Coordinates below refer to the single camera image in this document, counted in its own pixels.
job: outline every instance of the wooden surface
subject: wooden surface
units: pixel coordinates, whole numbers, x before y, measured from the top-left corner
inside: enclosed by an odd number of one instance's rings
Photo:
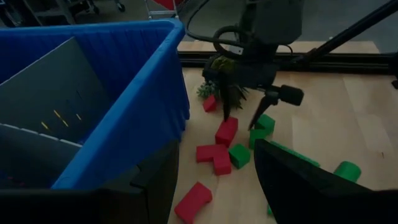
[[[290,44],[293,52],[304,53],[324,44],[324,41],[295,41]],[[178,46],[179,51],[215,51],[213,44],[199,40],[195,41],[182,41]],[[278,52],[290,53],[289,48],[280,46]],[[334,51],[333,53],[368,53],[378,54],[379,50],[372,41],[349,41]]]
[[[210,163],[195,162],[196,146],[215,143],[222,120],[221,108],[205,113],[197,88],[201,70],[184,69],[190,99],[190,120],[180,145],[180,167],[169,223],[182,223],[174,206],[200,181],[213,201],[195,217],[195,223],[275,223],[267,217],[267,202],[258,182],[254,161],[230,175],[217,177]],[[279,72],[275,85],[302,88],[301,106],[283,102],[267,110],[276,120],[273,140],[291,147],[333,172],[341,161],[359,165],[358,183],[370,189],[398,188],[398,91],[392,77]],[[250,92],[243,110],[233,110],[239,130],[233,144],[247,145],[248,124],[262,94]]]

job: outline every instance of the red object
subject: red object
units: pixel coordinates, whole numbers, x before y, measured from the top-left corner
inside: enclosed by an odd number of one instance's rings
[[[223,120],[216,133],[216,143],[224,144],[226,147],[229,147],[237,130],[238,119],[230,116],[226,121]]]
[[[211,191],[203,184],[197,182],[174,208],[174,212],[185,223],[191,224],[199,210],[206,203],[211,202],[212,199]]]
[[[214,156],[214,172],[216,175],[230,174],[232,171],[228,151],[219,152]]]
[[[223,144],[197,146],[197,162],[213,162],[215,154],[227,151]]]
[[[203,102],[203,109],[205,109],[206,112],[215,111],[217,109],[217,102],[214,95],[209,96]]]
[[[155,2],[168,10],[174,10],[173,0],[155,0]],[[178,6],[181,2],[183,2],[183,0],[175,0],[175,5]]]

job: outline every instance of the green cylinder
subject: green cylinder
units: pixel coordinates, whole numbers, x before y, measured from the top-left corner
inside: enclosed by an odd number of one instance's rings
[[[334,174],[356,183],[356,181],[359,179],[359,176],[361,176],[361,169],[352,162],[343,161],[336,168]]]

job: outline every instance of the gray divider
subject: gray divider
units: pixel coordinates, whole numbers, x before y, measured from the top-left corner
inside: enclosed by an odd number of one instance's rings
[[[79,142],[111,102],[71,38],[0,84],[0,105],[0,123]]]
[[[51,187],[80,148],[79,144],[0,124],[0,172],[27,187]]]

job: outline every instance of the blue bin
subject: blue bin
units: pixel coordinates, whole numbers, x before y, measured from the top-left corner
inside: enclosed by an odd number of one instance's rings
[[[0,30],[0,82],[75,37],[114,102],[53,189],[97,188],[181,139],[189,119],[177,55],[184,34],[174,19]]]

